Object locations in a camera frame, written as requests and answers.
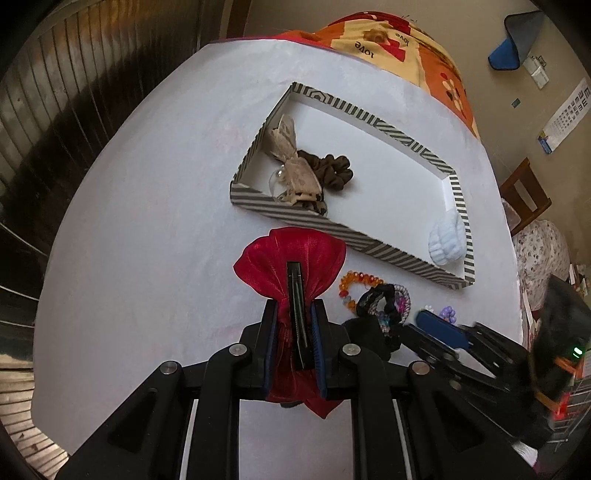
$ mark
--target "eye chart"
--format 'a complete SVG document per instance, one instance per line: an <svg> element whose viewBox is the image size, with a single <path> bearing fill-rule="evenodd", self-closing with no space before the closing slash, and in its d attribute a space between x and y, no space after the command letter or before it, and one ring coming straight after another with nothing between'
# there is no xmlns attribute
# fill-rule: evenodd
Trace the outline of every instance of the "eye chart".
<svg viewBox="0 0 591 480"><path fill-rule="evenodd" d="M587 79L584 78L540 133L538 141L544 151L551 154L556 150L556 147L573 131L590 108L591 90L587 85Z"/></svg>

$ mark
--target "orange blanket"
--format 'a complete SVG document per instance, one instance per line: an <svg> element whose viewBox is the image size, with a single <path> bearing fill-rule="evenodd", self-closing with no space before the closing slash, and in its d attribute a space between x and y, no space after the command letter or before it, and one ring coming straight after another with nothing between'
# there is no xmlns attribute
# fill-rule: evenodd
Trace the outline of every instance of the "orange blanket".
<svg viewBox="0 0 591 480"><path fill-rule="evenodd" d="M275 38L332 48L398 75L443 103L479 138L453 60L441 45L400 17L361 12L341 18L316 33L291 30Z"/></svg>

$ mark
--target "chair backrest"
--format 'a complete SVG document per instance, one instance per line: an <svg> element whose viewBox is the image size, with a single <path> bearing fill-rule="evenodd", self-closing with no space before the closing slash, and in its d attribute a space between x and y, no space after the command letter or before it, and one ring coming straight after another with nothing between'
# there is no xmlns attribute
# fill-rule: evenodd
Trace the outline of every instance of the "chair backrest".
<svg viewBox="0 0 591 480"><path fill-rule="evenodd" d="M527 193L535 203L535 210L532 210L519 195L519 192L515 188L517 181L520 181L527 190ZM531 170L529 159L525 159L515 171L509 176L506 182L501 185L499 189L501 196L509 202L509 204L515 209L515 211L521 217L519 224L511 230L511 236L515 235L520 230L524 229L527 225L533 222L540 214L545 211L550 205L552 200L548 198L542 185L537 178L535 178L534 172Z"/></svg>

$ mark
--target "metal screw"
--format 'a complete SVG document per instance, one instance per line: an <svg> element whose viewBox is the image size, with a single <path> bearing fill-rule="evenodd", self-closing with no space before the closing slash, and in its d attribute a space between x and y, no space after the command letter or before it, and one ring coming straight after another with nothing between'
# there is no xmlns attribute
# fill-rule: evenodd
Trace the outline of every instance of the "metal screw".
<svg viewBox="0 0 591 480"><path fill-rule="evenodd" d="M414 362L413 372L417 375L427 375L431 371L431 367L426 362Z"/></svg>
<svg viewBox="0 0 591 480"><path fill-rule="evenodd" d="M229 350L231 355L241 356L247 352L248 348L246 348L246 345L241 343L234 343L234 345L232 345Z"/></svg>
<svg viewBox="0 0 591 480"><path fill-rule="evenodd" d="M164 375L170 375L176 372L178 368L177 363L174 360L168 360L160 365L160 371Z"/></svg>
<svg viewBox="0 0 591 480"><path fill-rule="evenodd" d="M347 343L347 345L343 345L343 353L349 356L359 355L361 353L361 347L354 343Z"/></svg>

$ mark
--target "white tablecloth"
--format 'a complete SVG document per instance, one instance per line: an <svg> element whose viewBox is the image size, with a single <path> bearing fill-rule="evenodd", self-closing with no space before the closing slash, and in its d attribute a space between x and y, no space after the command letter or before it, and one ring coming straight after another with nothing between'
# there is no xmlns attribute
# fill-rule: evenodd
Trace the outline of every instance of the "white tablecloth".
<svg viewBox="0 0 591 480"><path fill-rule="evenodd" d="M520 340L515 254L491 165L453 113L405 80L331 51L276 40L213 44L128 118L53 245L35 327L33 420L69 452L162 361L207 360L260 320L265 299L232 266L248 243L282 224L232 206L229 182L293 81L396 125L456 169L466 198L475 285L451 291L351 249L343 271L406 285L412 316L426 304L451 304L459 323L479 321ZM322 298L340 323L350 314L337 284ZM243 402L241 422L242 479L352 478L347 404L323 421L303 406Z"/></svg>

